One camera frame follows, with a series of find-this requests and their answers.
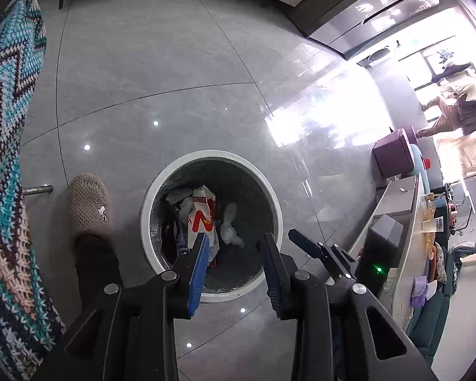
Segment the grey double door refrigerator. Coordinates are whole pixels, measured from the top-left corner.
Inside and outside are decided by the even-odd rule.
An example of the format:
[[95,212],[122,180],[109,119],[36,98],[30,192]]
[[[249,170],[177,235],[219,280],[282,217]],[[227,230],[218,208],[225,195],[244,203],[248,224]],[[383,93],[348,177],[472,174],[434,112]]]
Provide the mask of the grey double door refrigerator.
[[306,37],[351,58],[386,31],[440,0],[303,0],[290,19]]

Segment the beige knitted slipper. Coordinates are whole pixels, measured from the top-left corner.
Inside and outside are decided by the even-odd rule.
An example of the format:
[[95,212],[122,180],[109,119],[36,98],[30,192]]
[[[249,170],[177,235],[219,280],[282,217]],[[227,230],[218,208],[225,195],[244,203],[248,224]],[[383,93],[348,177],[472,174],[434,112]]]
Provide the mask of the beige knitted slipper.
[[112,230],[111,197],[104,183],[91,174],[78,174],[69,185],[70,211],[75,237],[108,238]]

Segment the white round trash bin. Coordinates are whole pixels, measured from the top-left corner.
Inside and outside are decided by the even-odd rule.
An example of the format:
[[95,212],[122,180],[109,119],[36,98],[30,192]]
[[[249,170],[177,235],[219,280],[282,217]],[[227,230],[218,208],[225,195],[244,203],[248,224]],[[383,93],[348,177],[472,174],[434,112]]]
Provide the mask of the white round trash bin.
[[282,244],[283,216],[271,183],[247,159],[199,150],[168,164],[144,197],[140,230],[155,273],[171,268],[195,244],[210,241],[204,303],[243,297],[265,279],[259,241],[270,233]]

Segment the zigzag knitted table cloth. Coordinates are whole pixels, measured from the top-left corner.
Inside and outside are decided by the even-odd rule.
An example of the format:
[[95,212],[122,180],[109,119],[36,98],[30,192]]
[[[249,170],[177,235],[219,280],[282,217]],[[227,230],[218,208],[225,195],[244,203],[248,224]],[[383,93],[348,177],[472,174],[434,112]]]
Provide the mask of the zigzag knitted table cloth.
[[0,18],[0,375],[29,380],[65,327],[39,272],[24,203],[20,147],[47,38],[37,0]]

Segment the person in beige clothes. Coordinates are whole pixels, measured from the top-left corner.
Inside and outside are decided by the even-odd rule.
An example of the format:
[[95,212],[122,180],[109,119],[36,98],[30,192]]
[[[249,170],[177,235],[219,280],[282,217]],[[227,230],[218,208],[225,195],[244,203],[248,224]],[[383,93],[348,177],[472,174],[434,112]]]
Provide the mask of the person in beige clothes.
[[464,136],[476,132],[476,73],[473,65],[449,64],[432,77],[434,84],[443,83],[440,95],[421,105],[421,111],[437,107],[440,117],[432,126],[416,132],[416,138],[429,138],[442,132],[462,130]]

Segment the clear plastic bag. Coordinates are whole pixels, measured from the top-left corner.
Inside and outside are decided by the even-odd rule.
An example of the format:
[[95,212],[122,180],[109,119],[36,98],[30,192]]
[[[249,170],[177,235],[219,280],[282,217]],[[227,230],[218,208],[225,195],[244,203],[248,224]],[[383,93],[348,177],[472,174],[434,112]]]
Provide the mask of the clear plastic bag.
[[238,236],[235,227],[232,225],[237,215],[236,203],[229,203],[223,213],[220,225],[220,237],[226,245],[234,245],[240,248],[245,246],[242,238]]

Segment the purple cube stool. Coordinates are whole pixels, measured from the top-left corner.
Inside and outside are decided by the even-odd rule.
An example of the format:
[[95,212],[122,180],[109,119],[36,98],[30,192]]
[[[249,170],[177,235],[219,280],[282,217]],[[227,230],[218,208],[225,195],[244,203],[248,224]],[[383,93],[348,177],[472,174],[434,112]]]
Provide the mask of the purple cube stool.
[[414,168],[413,152],[403,128],[377,141],[372,154],[384,179],[406,174]]

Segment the white coffee table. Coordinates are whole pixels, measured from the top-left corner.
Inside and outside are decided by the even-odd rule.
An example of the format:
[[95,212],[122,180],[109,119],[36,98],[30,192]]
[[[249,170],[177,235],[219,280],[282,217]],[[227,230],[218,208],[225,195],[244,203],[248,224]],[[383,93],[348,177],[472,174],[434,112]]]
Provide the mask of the white coffee table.
[[404,330],[412,317],[411,293],[414,279],[426,270],[428,234],[422,230],[427,200],[421,175],[389,182],[376,208],[350,249],[354,257],[365,244],[367,230],[384,214],[403,225],[399,248],[393,264],[393,278],[386,284],[379,301]]

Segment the red white paper bag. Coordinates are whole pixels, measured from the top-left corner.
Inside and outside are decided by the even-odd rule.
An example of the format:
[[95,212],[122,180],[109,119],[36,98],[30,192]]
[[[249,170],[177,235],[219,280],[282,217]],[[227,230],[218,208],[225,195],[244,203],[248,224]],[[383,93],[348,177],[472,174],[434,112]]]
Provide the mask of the red white paper bag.
[[188,217],[188,244],[192,248],[198,233],[207,235],[210,241],[210,261],[219,250],[218,236],[215,226],[216,196],[209,188],[202,186],[193,190],[193,208]]

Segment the white blue milk powder bag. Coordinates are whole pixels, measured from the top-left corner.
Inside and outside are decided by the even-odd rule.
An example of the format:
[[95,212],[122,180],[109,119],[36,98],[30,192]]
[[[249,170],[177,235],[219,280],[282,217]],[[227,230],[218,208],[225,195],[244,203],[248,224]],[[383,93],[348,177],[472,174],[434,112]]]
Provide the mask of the white blue milk powder bag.
[[190,251],[188,244],[188,226],[180,219],[178,214],[174,214],[174,218],[170,223],[168,237],[171,262],[174,263],[179,256],[187,254]]

